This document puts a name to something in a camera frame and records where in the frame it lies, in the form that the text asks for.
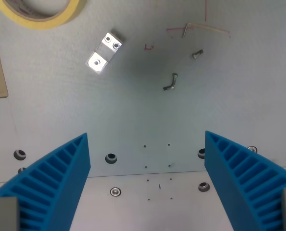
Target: metal bracket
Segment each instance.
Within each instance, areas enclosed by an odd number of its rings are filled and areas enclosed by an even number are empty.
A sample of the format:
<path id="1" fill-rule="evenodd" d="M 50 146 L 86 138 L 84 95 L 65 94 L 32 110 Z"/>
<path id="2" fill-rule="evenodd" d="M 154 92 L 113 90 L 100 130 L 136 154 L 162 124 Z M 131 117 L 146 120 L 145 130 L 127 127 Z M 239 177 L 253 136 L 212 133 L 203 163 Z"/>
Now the metal bracket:
<path id="1" fill-rule="evenodd" d="M 86 62 L 86 65 L 99 74 L 121 45 L 122 42 L 115 35 L 107 33 Z"/>

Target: screw hole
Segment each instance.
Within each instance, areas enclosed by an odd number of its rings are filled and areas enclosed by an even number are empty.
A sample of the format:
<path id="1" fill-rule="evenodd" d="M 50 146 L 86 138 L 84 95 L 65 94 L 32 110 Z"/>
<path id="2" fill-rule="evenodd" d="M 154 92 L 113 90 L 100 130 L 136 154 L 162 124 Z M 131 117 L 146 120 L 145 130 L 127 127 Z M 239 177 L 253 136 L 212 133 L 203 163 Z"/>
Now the screw hole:
<path id="1" fill-rule="evenodd" d="M 205 149 L 204 148 L 200 149 L 197 155 L 199 156 L 200 159 L 205 159 Z"/>
<path id="2" fill-rule="evenodd" d="M 25 169 L 25 167 L 21 167 L 21 168 L 19 168 L 19 170 L 18 170 L 18 174 L 19 174 L 19 173 L 21 173 L 24 169 Z"/>
<path id="3" fill-rule="evenodd" d="M 17 159 L 17 160 L 24 160 L 26 158 L 26 154 L 25 152 L 23 152 L 22 150 L 16 150 L 13 152 L 13 156 Z"/>
<path id="4" fill-rule="evenodd" d="M 206 191 L 208 191 L 210 189 L 210 185 L 208 184 L 208 183 L 206 183 L 206 182 L 203 182 L 203 183 L 200 183 L 199 184 L 199 190 L 201 191 L 201 192 L 206 192 Z"/>
<path id="5" fill-rule="evenodd" d="M 114 164 L 117 161 L 117 156 L 115 154 L 110 153 L 105 156 L 105 161 L 108 164 Z"/>

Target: metal screw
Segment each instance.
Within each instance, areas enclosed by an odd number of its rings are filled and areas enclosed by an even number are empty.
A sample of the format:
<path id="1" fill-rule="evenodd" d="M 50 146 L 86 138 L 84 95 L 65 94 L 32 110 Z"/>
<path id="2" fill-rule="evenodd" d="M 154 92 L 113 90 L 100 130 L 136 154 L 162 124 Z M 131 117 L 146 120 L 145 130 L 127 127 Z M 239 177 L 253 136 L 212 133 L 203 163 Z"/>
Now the metal screw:
<path id="1" fill-rule="evenodd" d="M 204 53 L 204 50 L 199 50 L 198 52 L 195 52 L 192 54 L 193 59 L 197 59 L 201 54 Z"/>
<path id="2" fill-rule="evenodd" d="M 248 147 L 248 149 L 254 153 L 257 153 L 257 148 L 255 146 L 250 146 L 250 147 Z"/>
<path id="3" fill-rule="evenodd" d="M 170 86 L 164 87 L 163 90 L 169 90 L 169 89 L 174 89 L 175 88 L 175 84 L 176 84 L 176 80 L 177 80 L 178 74 L 173 73 L 172 75 L 173 75 L 172 84 Z"/>
<path id="4" fill-rule="evenodd" d="M 110 193 L 112 196 L 120 196 L 120 194 L 122 194 L 122 191 L 120 190 L 120 188 L 114 187 L 111 188 Z"/>

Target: red marking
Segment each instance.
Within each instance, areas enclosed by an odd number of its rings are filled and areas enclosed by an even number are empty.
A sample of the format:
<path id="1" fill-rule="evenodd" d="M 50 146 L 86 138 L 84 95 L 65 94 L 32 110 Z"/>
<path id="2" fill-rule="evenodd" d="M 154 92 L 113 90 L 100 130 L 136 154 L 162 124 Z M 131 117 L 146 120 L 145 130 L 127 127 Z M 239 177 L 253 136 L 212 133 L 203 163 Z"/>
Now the red marking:
<path id="1" fill-rule="evenodd" d="M 205 0 L 205 22 L 207 21 L 207 0 Z"/>
<path id="2" fill-rule="evenodd" d="M 154 48 L 154 46 L 151 46 L 151 48 L 147 48 L 147 44 L 145 44 L 145 49 L 144 49 L 144 50 L 150 51 L 150 50 L 152 50 L 153 48 Z"/>

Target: metal surface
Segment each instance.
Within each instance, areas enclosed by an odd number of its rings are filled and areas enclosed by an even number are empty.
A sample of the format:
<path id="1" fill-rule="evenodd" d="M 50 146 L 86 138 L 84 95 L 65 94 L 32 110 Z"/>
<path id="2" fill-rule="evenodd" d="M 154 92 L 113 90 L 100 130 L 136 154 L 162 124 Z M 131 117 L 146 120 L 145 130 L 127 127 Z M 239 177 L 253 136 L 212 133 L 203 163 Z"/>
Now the metal surface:
<path id="1" fill-rule="evenodd" d="M 177 80 L 178 74 L 173 73 L 172 76 L 173 76 L 172 84 L 170 86 L 164 87 L 163 90 L 169 90 L 169 89 L 174 89 L 175 88 L 175 84 L 176 84 L 176 80 Z"/>
<path id="2" fill-rule="evenodd" d="M 120 188 L 114 187 L 110 190 L 110 193 L 112 196 L 120 196 L 122 191 L 120 190 Z"/>
<path id="3" fill-rule="evenodd" d="M 122 42 L 114 34 L 107 33 L 96 51 L 88 59 L 87 66 L 99 74 L 121 45 Z"/>
<path id="4" fill-rule="evenodd" d="M 257 148 L 255 146 L 248 147 L 252 152 L 257 153 Z"/>
<path id="5" fill-rule="evenodd" d="M 201 28 L 185 38 L 182 29 L 166 32 L 203 23 L 204 14 L 201 0 L 87 1 L 74 20 L 38 31 L 0 12 L 9 91 L 0 99 L 0 182 L 83 132 L 90 176 L 205 170 L 197 157 L 205 130 L 255 144 L 286 166 L 286 0 L 209 0 L 207 24 L 231 38 Z M 108 31 L 123 45 L 98 75 L 84 63 Z M 193 63 L 189 51 L 200 48 Z M 163 93 L 172 72 L 177 87 Z"/>

